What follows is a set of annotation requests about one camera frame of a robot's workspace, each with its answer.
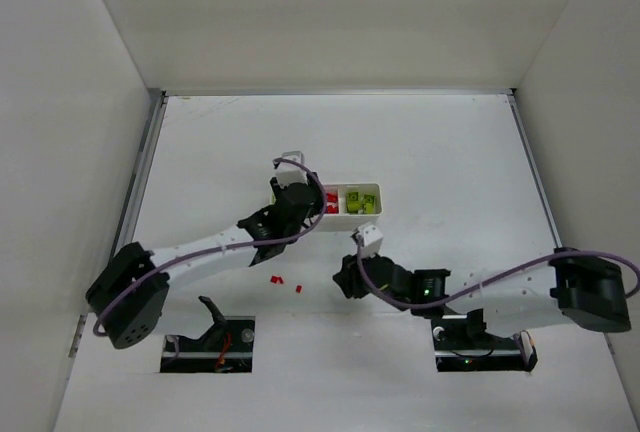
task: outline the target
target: white table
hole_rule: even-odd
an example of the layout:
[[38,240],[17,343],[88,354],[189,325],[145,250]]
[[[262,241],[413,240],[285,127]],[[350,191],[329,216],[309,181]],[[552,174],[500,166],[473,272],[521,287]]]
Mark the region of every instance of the white table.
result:
[[[327,183],[381,184],[383,252],[408,269],[498,271],[554,246],[508,97],[480,94],[173,97],[136,239],[186,242],[250,215],[270,159],[297,149]],[[601,334],[533,331],[532,376],[437,373],[427,322],[344,299],[331,276],[348,253],[348,234],[317,232],[171,292],[184,335],[210,325],[197,295],[256,315],[251,374],[160,375],[161,337],[115,351],[87,330],[57,431],[636,430]]]

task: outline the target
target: metal edge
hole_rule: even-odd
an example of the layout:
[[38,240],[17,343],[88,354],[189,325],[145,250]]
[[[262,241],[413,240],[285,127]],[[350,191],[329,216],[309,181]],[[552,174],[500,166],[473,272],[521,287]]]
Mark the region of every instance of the metal edge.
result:
[[562,241],[560,240],[558,227],[556,226],[556,222],[553,218],[553,213],[551,212],[551,207],[549,205],[549,199],[547,198],[544,186],[542,185],[542,179],[540,178],[540,173],[538,172],[536,161],[533,158],[533,152],[531,151],[531,146],[529,145],[529,139],[527,139],[527,134],[524,130],[524,125],[522,124],[522,118],[520,117],[520,112],[518,111],[518,104],[516,103],[516,98],[513,95],[512,91],[509,91],[509,93],[507,94],[507,98],[509,100],[509,105],[511,106],[511,113],[513,114],[513,119],[516,123],[518,134],[520,134],[520,140],[522,141],[525,155],[527,156],[527,161],[529,162],[529,168],[531,169],[531,174],[533,175],[536,189],[538,190],[538,196],[540,197],[540,201],[542,202],[542,208],[544,209],[544,213],[547,217],[547,223],[549,224],[549,229],[551,230],[553,242],[556,247],[562,247]]
[[169,88],[165,90],[167,97],[175,96],[251,96],[251,95],[509,95],[510,89],[487,87],[487,88],[221,88],[221,89],[181,89]]
[[[155,153],[156,145],[158,144],[158,137],[160,136],[160,128],[162,126],[162,119],[164,118],[164,111],[167,105],[167,98],[164,91],[160,89],[148,89],[150,105],[147,120],[145,122],[142,135],[140,137],[140,145],[138,146],[138,155],[133,166],[131,173],[131,179],[129,180],[129,186],[127,188],[127,194],[124,199],[122,211],[120,212],[120,219],[116,228],[113,245],[111,246],[111,252],[109,257],[113,257],[115,252],[122,247],[127,241],[130,241],[135,225],[138,221],[138,215],[140,213],[140,205],[142,204],[142,197],[144,196],[144,190],[149,178],[149,172],[151,170],[151,162]],[[55,416],[53,418],[52,431],[56,429],[58,417],[62,410],[62,404],[64,403],[64,397],[66,395],[67,386],[71,379],[71,372],[73,371],[73,365],[75,363],[76,354],[80,346],[82,334],[87,322],[87,316],[89,309],[80,314],[78,318],[78,324],[76,326],[76,332],[73,336],[71,348],[69,349],[69,363],[66,372],[64,390],[60,397],[60,403],[57,404],[55,409]]]

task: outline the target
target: green block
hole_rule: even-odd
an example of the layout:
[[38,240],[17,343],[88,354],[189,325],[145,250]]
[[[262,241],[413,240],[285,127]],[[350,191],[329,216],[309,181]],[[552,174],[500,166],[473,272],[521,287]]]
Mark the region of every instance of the green block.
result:
[[360,202],[347,202],[347,212],[350,214],[357,214],[362,208]]

